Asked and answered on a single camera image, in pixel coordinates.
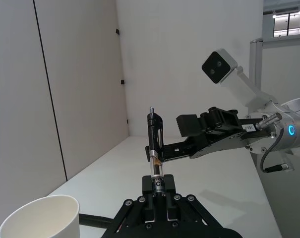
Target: white wall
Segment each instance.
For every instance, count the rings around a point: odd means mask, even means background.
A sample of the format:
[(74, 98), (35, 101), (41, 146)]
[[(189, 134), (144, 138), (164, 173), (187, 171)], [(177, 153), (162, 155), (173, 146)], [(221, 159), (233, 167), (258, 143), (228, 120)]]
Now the white wall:
[[(263, 50), (261, 88), (281, 103), (300, 97), (300, 45)], [(300, 158), (290, 158), (295, 171), (259, 174), (283, 238), (300, 238)], [(266, 161), (266, 167), (279, 164), (281, 156)]]
[(128, 136), (115, 0), (36, 0), (68, 178)]
[(249, 42), (261, 37), (263, 0), (117, 0), (131, 135), (146, 135), (153, 106), (166, 136), (179, 136), (176, 117), (210, 107), (247, 112), (201, 66), (225, 48), (249, 71)]
[(263, 50), (261, 89), (280, 103), (300, 98), (300, 45)]
[(0, 0), (0, 224), (65, 182), (31, 0)]

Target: cup rim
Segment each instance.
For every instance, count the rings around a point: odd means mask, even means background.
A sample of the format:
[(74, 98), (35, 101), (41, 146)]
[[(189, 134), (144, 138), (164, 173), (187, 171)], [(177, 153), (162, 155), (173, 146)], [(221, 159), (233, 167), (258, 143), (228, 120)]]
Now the cup rim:
[(76, 219), (77, 215), (79, 214), (80, 204), (79, 204), (79, 202), (77, 201), (77, 199), (74, 198), (74, 197), (72, 197), (72, 196), (64, 195), (64, 194), (57, 194), (57, 195), (51, 195), (51, 196), (46, 196), (46, 197), (38, 198), (38, 199), (36, 199), (36, 200), (34, 200), (34, 201), (31, 201), (31, 202), (29, 202), (29, 203), (23, 205), (22, 207), (18, 208), (18, 209), (15, 210), (14, 212), (12, 212), (12, 213), (11, 213), (11, 214), (10, 214), (10, 215), (2, 222), (2, 224), (1, 224), (1, 226), (0, 226), (0, 238), (1, 238), (1, 231), (2, 231), (3, 226), (5, 225), (6, 221), (7, 221), (8, 219), (10, 219), (15, 213), (17, 213), (18, 211), (20, 211), (21, 209), (23, 209), (24, 207), (26, 207), (26, 206), (28, 206), (28, 205), (30, 205), (30, 204), (32, 204), (32, 203), (35, 203), (35, 202), (40, 201), (40, 200), (47, 199), (47, 198), (49, 198), (49, 197), (68, 197), (68, 198), (71, 198), (71, 199), (74, 200), (74, 201), (76, 202), (76, 204), (77, 204), (77, 211), (76, 211), (76, 214), (74, 215), (74, 217), (71, 219), (71, 221), (70, 221), (69, 223), (67, 223), (67, 225), (65, 225), (65, 227), (64, 227), (63, 229), (61, 229), (60, 231), (56, 232), (55, 234), (51, 235), (51, 236), (48, 237), (48, 238), (52, 238), (52, 237), (56, 236), (58, 233), (60, 233), (62, 230), (64, 230), (66, 227), (68, 227), (68, 226)]

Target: ceiling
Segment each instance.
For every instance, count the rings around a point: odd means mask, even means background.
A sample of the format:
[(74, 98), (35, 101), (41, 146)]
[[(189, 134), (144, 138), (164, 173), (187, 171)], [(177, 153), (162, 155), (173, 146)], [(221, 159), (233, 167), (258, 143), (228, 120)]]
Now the ceiling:
[(299, 0), (264, 0), (264, 6), (281, 5), (285, 3), (297, 3)]
[(300, 0), (264, 0), (263, 12), (294, 10), (300, 8)]

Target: window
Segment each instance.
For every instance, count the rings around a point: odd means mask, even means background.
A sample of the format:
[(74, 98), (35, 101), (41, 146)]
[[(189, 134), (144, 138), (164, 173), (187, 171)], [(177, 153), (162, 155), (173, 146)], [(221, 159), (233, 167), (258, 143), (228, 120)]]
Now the window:
[(273, 37), (300, 35), (300, 11), (273, 15)]

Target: white paper cup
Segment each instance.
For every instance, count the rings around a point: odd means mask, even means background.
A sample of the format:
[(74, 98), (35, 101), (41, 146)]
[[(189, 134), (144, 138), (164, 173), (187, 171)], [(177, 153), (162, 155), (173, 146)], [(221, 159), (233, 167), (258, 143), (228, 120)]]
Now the white paper cup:
[(79, 203), (67, 195), (43, 197), (13, 212), (0, 238), (79, 238)]

